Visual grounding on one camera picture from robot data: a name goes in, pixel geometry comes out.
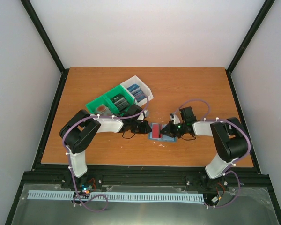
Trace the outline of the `teal card holder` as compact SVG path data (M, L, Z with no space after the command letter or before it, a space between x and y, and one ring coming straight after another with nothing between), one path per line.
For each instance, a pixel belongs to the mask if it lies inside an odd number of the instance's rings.
M153 139L153 138L151 138L151 132L148 134L148 139L150 139L150 140L156 140L156 141L161 141L161 142L176 142L177 141L177 138L175 137L175 138L171 138L171 137L168 137L168 136L165 136L165 135L162 135L162 137L161 138L159 138L159 139Z

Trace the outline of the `white bin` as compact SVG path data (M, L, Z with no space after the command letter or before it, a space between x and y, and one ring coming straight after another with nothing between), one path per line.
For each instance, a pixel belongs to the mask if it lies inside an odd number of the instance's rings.
M143 106L147 99L151 101L154 96L151 89L137 76L133 76L120 84L134 99L135 104Z

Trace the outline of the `red credit card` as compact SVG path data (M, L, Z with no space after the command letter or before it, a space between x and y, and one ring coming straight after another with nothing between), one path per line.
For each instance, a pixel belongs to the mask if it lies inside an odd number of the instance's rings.
M162 135L160 133L161 128L162 128L161 124L159 124L159 123L152 123L152 126L151 126L151 129L152 129L151 138L153 138L153 139L161 138L162 137Z

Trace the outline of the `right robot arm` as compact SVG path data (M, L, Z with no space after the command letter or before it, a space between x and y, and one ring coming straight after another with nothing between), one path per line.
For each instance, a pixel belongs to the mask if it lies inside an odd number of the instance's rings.
M173 138L182 138L185 134L190 134L193 137L212 137L216 155L205 167L206 174L210 179L226 175L229 168L236 166L236 163L250 154L251 151L251 141L236 117L226 120L217 118L182 123L170 121L160 130L160 134Z

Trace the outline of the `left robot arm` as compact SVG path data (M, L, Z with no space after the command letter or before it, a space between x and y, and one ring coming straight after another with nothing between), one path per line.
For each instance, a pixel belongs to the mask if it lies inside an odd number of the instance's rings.
M152 131L146 121L149 111L133 104L123 114L102 116L80 110L59 132L62 144L67 149L72 184L81 189L87 186L88 177L85 150L97 133L148 134Z

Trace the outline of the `green bin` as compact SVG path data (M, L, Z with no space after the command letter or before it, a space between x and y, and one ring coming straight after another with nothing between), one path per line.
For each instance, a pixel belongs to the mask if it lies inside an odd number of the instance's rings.
M113 114L123 114L133 103L134 97L121 85L103 94Z
M87 103L86 107L91 114L97 115L96 114L96 108L101 104L104 104L106 107L108 107L108 109L103 114L100 114L100 115L102 115L102 116L112 116L113 113L111 111L111 107L112 107L111 101L104 95L99 96L98 98L94 99L93 101Z

